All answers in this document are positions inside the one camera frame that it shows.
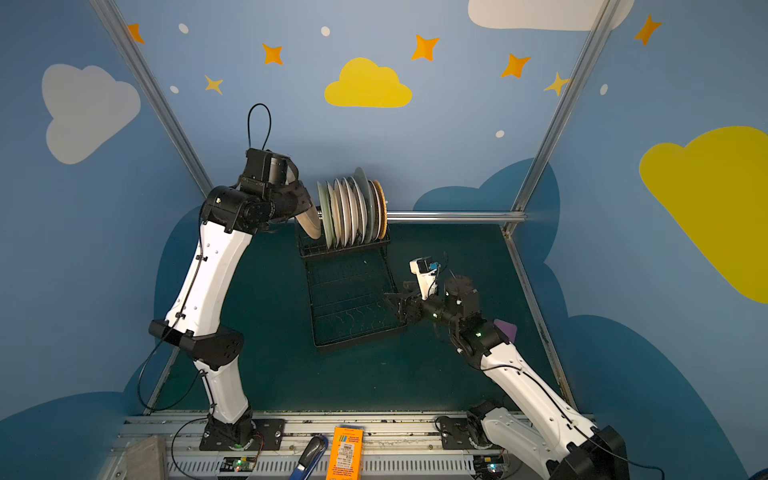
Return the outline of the yellow woven wicker plate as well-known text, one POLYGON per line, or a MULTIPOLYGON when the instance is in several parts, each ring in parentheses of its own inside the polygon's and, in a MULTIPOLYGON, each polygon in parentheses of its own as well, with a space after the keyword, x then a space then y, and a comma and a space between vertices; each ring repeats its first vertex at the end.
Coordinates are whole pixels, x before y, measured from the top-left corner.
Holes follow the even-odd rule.
POLYGON ((383 240, 384 237, 386 236, 386 231, 388 226, 386 198, 384 196, 383 188, 379 183, 379 181, 373 180, 373 185, 374 185, 377 202, 378 202, 378 213, 379 213, 378 239, 383 240))

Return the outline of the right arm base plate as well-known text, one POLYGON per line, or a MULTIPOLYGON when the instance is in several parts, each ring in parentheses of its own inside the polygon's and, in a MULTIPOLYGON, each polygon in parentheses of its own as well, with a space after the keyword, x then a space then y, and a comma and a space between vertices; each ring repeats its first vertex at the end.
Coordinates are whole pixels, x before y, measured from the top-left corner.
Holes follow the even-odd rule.
POLYGON ((440 416, 435 419, 435 427, 444 450, 479 450, 488 446, 476 420, 440 416))

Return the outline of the white plate orange sunburst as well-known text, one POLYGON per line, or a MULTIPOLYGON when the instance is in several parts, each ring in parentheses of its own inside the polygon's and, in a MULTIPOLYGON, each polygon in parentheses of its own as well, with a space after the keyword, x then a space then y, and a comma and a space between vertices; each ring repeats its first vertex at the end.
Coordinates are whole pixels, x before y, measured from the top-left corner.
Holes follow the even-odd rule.
POLYGON ((375 242, 380 239, 380 229, 381 229, 382 218, 381 218, 378 190, 376 188, 375 183, 372 180, 369 180, 368 183, 369 183, 369 189, 371 191, 371 201, 372 201, 372 209, 373 209, 373 213, 371 214, 372 226, 370 227, 371 241, 375 242))

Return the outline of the dark navy plate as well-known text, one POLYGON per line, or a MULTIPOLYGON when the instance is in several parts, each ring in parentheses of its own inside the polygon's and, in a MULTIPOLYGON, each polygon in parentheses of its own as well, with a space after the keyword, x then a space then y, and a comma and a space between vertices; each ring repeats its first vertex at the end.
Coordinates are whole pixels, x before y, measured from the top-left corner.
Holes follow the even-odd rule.
POLYGON ((292 161, 288 162, 285 186, 297 200, 295 219, 311 239, 319 239, 322 223, 318 211, 309 191, 299 179, 299 170, 292 161))

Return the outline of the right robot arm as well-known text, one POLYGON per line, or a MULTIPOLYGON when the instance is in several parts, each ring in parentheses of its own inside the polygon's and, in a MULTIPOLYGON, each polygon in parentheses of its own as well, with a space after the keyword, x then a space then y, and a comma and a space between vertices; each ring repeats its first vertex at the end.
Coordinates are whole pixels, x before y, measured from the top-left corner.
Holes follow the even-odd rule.
POLYGON ((474 412, 482 438, 505 449, 543 479, 627 479, 626 445, 612 428, 599 429, 572 408, 523 359, 509 337, 483 317, 479 294, 466 276, 450 277, 428 296, 388 293, 391 309, 405 322, 428 318, 447 326, 457 352, 498 385, 528 421, 503 406, 474 412))

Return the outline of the cream floral plate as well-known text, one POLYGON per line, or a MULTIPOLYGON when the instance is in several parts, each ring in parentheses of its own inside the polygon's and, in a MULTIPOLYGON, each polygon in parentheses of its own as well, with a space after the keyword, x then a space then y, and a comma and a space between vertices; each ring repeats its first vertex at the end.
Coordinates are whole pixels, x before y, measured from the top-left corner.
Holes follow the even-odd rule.
POLYGON ((342 226, 341 217, 339 216, 340 211, 339 211, 338 199, 336 198, 336 192, 332 183, 327 182, 326 186, 328 190, 329 204, 330 204, 330 210, 331 210, 330 216, 331 216, 333 227, 334 227, 334 237, 335 237, 334 247, 340 248, 343 240, 342 238, 343 226, 342 226))

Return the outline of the large plain green plate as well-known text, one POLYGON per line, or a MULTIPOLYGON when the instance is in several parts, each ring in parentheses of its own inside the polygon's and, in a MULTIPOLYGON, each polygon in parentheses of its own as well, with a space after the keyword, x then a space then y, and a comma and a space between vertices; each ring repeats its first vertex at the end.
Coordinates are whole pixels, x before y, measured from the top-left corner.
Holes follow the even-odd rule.
POLYGON ((368 178, 361 167, 355 169, 353 178, 355 179, 358 190, 360 191, 361 199, 365 202, 363 211, 366 213, 366 227, 364 234, 364 242, 369 243, 373 237, 374 227, 374 204, 372 198, 372 190, 368 181, 368 178))

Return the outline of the white plate green lettered rim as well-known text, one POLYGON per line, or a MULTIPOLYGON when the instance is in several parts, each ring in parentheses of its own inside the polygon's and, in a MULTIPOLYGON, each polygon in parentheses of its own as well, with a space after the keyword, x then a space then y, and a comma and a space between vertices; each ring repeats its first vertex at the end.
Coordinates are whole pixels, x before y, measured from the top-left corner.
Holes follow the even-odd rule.
POLYGON ((364 198, 359 189, 356 180, 353 177, 348 177, 347 182, 351 189, 350 203, 356 212, 357 219, 357 240, 358 244, 365 243, 365 232, 367 226, 367 207, 365 205, 364 198))

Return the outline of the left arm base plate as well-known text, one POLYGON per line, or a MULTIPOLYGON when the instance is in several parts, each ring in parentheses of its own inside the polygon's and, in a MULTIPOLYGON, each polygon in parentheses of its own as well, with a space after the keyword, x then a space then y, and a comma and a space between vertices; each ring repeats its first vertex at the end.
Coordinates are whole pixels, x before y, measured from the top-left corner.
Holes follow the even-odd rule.
POLYGON ((285 421, 243 418, 223 423, 209 418, 199 444, 201 451, 276 451, 280 449, 285 421))

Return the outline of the pale green floral plate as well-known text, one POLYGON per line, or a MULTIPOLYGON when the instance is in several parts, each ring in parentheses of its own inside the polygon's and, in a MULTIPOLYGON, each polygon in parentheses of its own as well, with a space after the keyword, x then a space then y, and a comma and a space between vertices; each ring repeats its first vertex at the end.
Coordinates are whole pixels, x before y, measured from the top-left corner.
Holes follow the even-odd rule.
POLYGON ((326 248, 330 250, 333 248, 335 243, 335 229, 334 229, 333 219, 332 219, 328 185, 324 182, 318 181, 317 188, 318 188, 318 193, 320 198, 322 224, 323 224, 326 248))

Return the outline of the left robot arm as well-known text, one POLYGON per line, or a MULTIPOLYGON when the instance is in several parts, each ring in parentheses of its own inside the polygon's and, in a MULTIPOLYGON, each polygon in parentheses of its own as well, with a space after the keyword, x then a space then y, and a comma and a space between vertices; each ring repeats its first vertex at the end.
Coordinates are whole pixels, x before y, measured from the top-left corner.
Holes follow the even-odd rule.
POLYGON ((237 183, 214 188, 201 206, 196 251, 179 296, 164 319, 151 322, 149 332, 186 353, 202 379, 209 401, 203 450, 258 446, 260 436, 238 365, 244 336, 222 325, 221 310, 253 236, 311 207, 293 161, 253 148, 246 152, 237 183))

